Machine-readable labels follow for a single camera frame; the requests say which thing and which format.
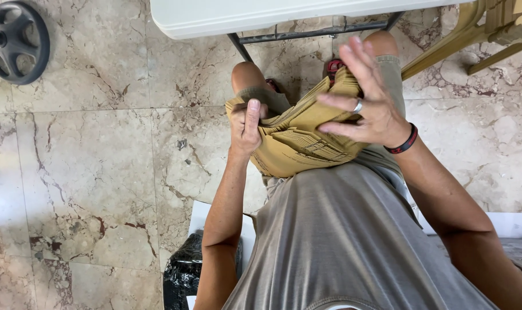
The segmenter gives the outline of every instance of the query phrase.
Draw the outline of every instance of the silver ring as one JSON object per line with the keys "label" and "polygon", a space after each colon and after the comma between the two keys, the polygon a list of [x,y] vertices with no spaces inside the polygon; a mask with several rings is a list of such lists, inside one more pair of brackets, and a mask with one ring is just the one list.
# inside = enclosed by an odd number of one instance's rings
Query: silver ring
{"label": "silver ring", "polygon": [[357,106],[351,113],[358,114],[359,112],[361,112],[361,109],[362,109],[362,102],[361,102],[361,99],[359,99],[359,103],[357,103]]}

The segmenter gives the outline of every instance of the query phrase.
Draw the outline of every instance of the person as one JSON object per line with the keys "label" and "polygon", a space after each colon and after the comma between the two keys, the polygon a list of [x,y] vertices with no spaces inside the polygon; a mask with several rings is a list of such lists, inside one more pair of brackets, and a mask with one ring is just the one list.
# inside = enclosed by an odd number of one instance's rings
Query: person
{"label": "person", "polygon": [[[364,97],[318,99],[363,119],[319,130],[371,146],[349,163],[267,181],[269,199],[239,280],[235,253],[246,166],[261,143],[258,121],[289,106],[254,64],[232,72],[235,93],[251,100],[230,115],[231,146],[205,222],[194,310],[522,309],[522,274],[491,221],[405,119],[393,36],[350,38],[339,55]],[[403,179],[450,258],[417,225]]]}

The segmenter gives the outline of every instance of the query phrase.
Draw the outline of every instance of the white folding table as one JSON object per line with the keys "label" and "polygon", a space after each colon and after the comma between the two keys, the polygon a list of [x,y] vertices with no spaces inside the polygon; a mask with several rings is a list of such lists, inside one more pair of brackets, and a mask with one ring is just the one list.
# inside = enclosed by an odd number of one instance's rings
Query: white folding table
{"label": "white folding table", "polygon": [[[404,11],[469,0],[150,0],[152,19],[172,39],[227,34],[246,61],[244,44],[391,29]],[[283,32],[240,38],[237,32],[268,28],[288,20],[321,16],[366,16],[393,13],[387,21],[341,25],[310,32]]]}

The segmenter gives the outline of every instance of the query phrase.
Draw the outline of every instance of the white paper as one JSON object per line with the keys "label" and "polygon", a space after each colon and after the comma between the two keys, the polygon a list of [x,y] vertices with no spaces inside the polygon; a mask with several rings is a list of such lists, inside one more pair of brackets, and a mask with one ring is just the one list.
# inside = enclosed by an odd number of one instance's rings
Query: white paper
{"label": "white paper", "polygon": [[[190,216],[190,225],[188,226],[188,235],[192,235],[198,230],[203,230],[205,226],[205,219],[208,217],[210,204],[206,204],[202,201],[194,201],[192,205],[192,215]],[[245,268],[248,266],[250,257],[252,256],[253,245],[256,242],[256,231],[253,228],[253,220],[247,215],[242,215],[242,233],[240,234],[242,239],[242,268],[238,276],[244,273]]]}
{"label": "white paper", "polygon": [[194,309],[196,304],[196,296],[187,296],[188,310]]}
{"label": "white paper", "polygon": [[[522,238],[522,213],[508,212],[485,212],[491,219],[496,233],[500,238]],[[435,230],[431,228],[422,212],[418,216],[418,222],[424,228],[426,235],[435,235]]]}

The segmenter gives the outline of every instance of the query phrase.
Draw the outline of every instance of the stack of envelopes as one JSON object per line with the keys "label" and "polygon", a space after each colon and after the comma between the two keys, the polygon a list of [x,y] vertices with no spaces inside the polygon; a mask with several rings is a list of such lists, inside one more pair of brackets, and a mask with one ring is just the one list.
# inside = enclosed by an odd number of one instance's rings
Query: stack of envelopes
{"label": "stack of envelopes", "polygon": [[[330,80],[326,77],[294,107],[279,116],[261,120],[258,129],[262,143],[253,152],[252,163],[265,175],[287,178],[305,170],[352,160],[368,144],[322,133],[317,128],[328,121],[354,123],[361,116],[317,102],[316,96],[335,93],[354,98],[359,96],[359,92],[357,80],[342,67],[335,75],[334,86],[330,87]],[[239,103],[244,103],[240,97],[227,101],[227,115]]]}

